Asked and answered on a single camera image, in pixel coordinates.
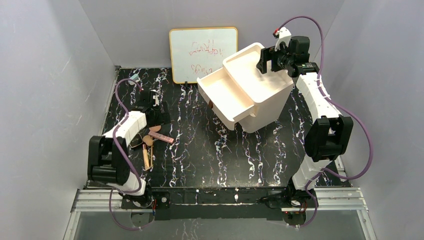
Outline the white drawer organizer box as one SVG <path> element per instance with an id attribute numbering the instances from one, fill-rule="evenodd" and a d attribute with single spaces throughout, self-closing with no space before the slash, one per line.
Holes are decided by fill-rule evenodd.
<path id="1" fill-rule="evenodd" d="M 278 120 L 294 86 L 285 70 L 270 70 L 270 61 L 265 63 L 267 73 L 261 73 L 257 68 L 264 48 L 261 43 L 255 42 L 222 62 L 229 76 L 252 101 L 253 109 L 238 121 L 247 133 L 253 133 Z"/>

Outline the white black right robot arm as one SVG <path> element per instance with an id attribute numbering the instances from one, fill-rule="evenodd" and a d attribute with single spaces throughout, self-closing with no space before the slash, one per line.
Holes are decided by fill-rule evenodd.
<path id="1" fill-rule="evenodd" d="M 311 198 L 319 175 L 346 152 L 354 125 L 351 117 L 343 116 L 329 102 L 319 67 L 309 61 L 309 47 L 310 39 L 306 36 L 280 35 L 275 46 L 261 49 L 256 65 L 262 74 L 268 70 L 286 71 L 303 95 L 313 120 L 304 138 L 305 157 L 282 193 L 289 201 Z"/>

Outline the white top drawer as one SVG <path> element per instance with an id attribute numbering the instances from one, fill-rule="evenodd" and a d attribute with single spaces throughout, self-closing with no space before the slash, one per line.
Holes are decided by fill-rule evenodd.
<path id="1" fill-rule="evenodd" d="M 224 68 L 197 79 L 198 90 L 227 129 L 254 112 L 254 102 Z"/>

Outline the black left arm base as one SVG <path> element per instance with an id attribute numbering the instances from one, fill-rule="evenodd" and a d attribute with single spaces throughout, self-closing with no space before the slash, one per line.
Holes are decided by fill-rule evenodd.
<path id="1" fill-rule="evenodd" d="M 168 209 L 171 204 L 170 192 L 163 189 L 147 188 L 144 195 L 135 196 L 119 193 L 122 209 Z"/>

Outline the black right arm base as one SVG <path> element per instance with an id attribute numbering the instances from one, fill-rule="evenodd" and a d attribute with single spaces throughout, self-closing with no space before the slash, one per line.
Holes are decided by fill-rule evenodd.
<path id="1" fill-rule="evenodd" d="M 270 209 L 294 208 L 296 212 L 319 207 L 318 197 L 314 189 L 301 190 L 289 185 L 284 188 L 268 190 L 264 196 L 256 200 Z"/>

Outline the round orange makeup sponge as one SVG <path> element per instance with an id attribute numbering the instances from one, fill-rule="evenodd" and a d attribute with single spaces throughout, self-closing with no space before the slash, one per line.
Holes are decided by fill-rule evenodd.
<path id="1" fill-rule="evenodd" d="M 152 126 L 149 128 L 150 131 L 152 132 L 159 132 L 161 130 L 162 126 L 161 125 L 157 125 L 157 126 Z"/>

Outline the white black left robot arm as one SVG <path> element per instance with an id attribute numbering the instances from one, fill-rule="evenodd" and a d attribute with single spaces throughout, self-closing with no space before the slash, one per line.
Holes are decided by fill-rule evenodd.
<path id="1" fill-rule="evenodd" d="M 114 187 L 126 195 L 144 195 L 147 183 L 130 161 L 129 145 L 141 130 L 169 123 L 167 103 L 159 101 L 155 90 L 142 90 L 139 100 L 119 123 L 103 135 L 90 138 L 88 179 Z"/>

